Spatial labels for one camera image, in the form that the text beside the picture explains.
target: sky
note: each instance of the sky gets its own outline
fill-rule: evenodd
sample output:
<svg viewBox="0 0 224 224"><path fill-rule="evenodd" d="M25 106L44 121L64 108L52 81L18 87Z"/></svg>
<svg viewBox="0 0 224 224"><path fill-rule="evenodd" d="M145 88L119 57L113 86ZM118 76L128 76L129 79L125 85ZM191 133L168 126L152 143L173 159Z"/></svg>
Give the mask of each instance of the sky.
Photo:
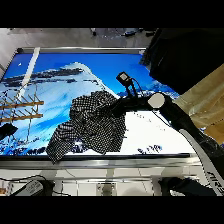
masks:
<svg viewBox="0 0 224 224"><path fill-rule="evenodd" d="M32 54L17 54L4 78L25 74L31 58ZM116 76L122 71L137 79L141 86L146 86L154 80L149 76L145 66L139 64L140 59L140 54L40 53L33 72L59 69L70 63L79 62L88 66L92 73L115 93L119 93L125 91L116 80Z"/></svg>

